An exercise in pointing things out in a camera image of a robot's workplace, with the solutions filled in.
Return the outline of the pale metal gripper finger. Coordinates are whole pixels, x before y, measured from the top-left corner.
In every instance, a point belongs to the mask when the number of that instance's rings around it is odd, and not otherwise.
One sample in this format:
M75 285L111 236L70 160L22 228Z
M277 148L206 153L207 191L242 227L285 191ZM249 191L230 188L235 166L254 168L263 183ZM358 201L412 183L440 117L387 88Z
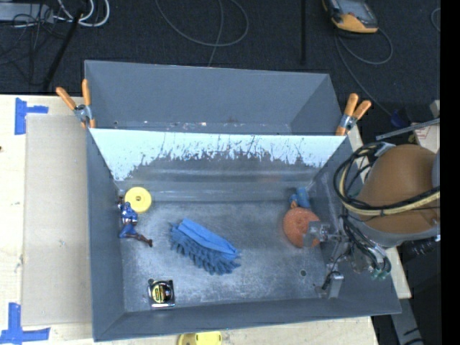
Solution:
M338 271L328 273L322 284L316 287L316 293L320 298L336 299L339 297L344 276Z
M315 247L321 242L327 242L331 225L321 221L311 221L304 236L305 247Z

